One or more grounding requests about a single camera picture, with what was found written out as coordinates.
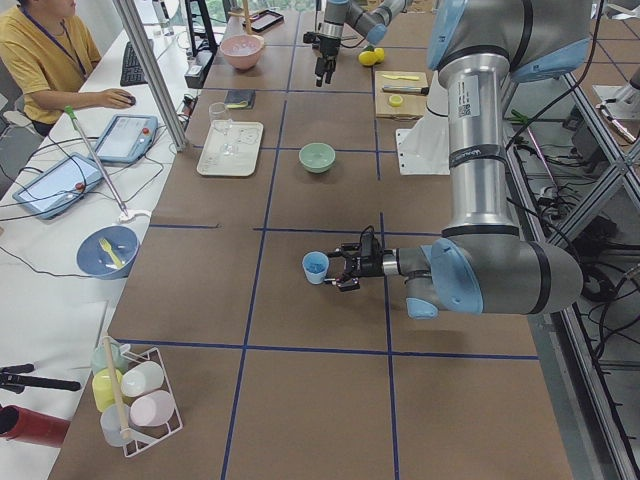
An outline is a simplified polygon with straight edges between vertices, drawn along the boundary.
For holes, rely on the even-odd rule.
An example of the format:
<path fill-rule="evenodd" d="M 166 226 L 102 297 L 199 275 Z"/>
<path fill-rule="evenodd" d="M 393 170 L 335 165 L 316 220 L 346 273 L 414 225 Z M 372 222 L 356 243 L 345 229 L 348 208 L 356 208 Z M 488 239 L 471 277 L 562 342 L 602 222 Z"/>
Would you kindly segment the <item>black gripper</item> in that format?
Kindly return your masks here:
<path fill-rule="evenodd" d="M 321 87 L 323 81 L 330 84 L 336 69 L 336 59 L 341 40 L 339 38 L 322 35 L 318 32 L 307 31 L 303 35 L 303 42 L 309 44 L 318 54 L 315 65 L 316 86 Z"/>
<path fill-rule="evenodd" d="M 395 251 L 384 249 L 375 236 L 374 227 L 369 225 L 361 231 L 357 242 L 343 243 L 326 256 L 344 258 L 345 265 L 341 275 L 325 277 L 323 283 L 335 286 L 340 292 L 348 292 L 360 288 L 361 277 L 385 276 L 385 266 L 395 260 Z"/>

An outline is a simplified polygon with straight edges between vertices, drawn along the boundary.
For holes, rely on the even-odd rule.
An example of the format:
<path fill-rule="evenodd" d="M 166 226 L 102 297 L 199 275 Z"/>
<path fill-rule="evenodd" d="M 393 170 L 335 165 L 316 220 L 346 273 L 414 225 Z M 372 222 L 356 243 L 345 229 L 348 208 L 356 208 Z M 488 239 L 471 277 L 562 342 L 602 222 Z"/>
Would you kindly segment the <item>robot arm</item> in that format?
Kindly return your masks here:
<path fill-rule="evenodd" d="M 410 317 L 553 313 L 582 289 L 565 250 L 521 239 L 507 206 L 507 149 L 500 88 L 577 69 L 589 47 L 588 1 L 446 1 L 438 9 L 427 65 L 448 96 L 453 217 L 427 246 L 385 249 L 375 236 L 345 244 L 337 288 L 363 277 L 402 276 Z"/>
<path fill-rule="evenodd" d="M 372 9 L 364 9 L 357 1 L 328 1 L 323 20 L 315 32 L 307 32 L 304 41 L 318 50 L 314 70 L 318 87 L 330 84 L 338 63 L 345 27 L 357 33 L 374 47 L 390 46 L 413 55 L 430 51 L 432 33 L 440 1 L 383 1 Z"/>

